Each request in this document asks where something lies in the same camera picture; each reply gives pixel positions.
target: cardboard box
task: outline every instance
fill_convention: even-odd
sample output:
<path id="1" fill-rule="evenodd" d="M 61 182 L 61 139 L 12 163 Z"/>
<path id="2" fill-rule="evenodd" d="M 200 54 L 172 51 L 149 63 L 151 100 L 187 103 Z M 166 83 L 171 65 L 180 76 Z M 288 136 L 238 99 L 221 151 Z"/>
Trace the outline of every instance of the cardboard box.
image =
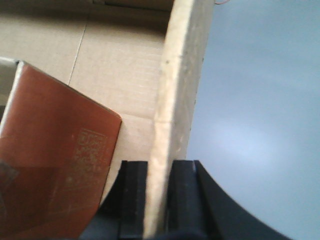
<path id="1" fill-rule="evenodd" d="M 214 1 L 104 2 L 1 1 L 0 55 L 24 59 L 120 114 L 104 196 L 121 160 L 148 160 L 147 237 L 162 226 L 172 160 L 186 156 Z"/>
<path id="2" fill-rule="evenodd" d="M 0 97 L 0 238 L 77 238 L 99 207 L 120 116 L 1 57 Z"/>

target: gray surface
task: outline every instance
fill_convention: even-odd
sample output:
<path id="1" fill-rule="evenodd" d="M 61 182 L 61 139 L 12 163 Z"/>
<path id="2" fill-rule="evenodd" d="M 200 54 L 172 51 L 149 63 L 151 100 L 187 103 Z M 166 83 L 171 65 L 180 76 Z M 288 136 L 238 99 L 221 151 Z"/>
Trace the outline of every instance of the gray surface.
<path id="1" fill-rule="evenodd" d="M 320 239 L 319 0 L 216 5 L 187 158 L 270 227 Z"/>
<path id="2" fill-rule="evenodd" d="M 112 217 L 96 214 L 83 231 L 79 240 L 116 240 L 118 239 L 119 222 Z"/>

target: cardboard surface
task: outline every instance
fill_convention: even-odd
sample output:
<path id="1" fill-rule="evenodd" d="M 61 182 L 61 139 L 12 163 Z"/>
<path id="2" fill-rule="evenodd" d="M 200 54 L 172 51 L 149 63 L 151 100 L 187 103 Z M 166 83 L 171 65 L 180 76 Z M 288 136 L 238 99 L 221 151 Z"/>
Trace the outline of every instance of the cardboard surface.
<path id="1" fill-rule="evenodd" d="M 170 13 L 84 0 L 4 1 L 0 13 L 0 55 L 24 59 L 122 116 L 106 195 L 121 160 L 150 158 Z"/>
<path id="2" fill-rule="evenodd" d="M 145 237 L 163 227 L 172 161 L 184 159 L 203 57 L 212 21 L 213 0 L 175 0 L 167 29 L 146 192 Z"/>
<path id="3" fill-rule="evenodd" d="M 94 0 L 114 6 L 171 11 L 174 0 Z"/>
<path id="4" fill-rule="evenodd" d="M 150 161 L 151 236 L 161 225 L 171 161 L 186 155 L 214 1 L 175 0 L 172 12 L 163 11 L 172 0 L 106 2 L 129 7 L 4 0 L 0 55 L 24 59 L 121 115 L 104 196 L 121 160 Z"/>

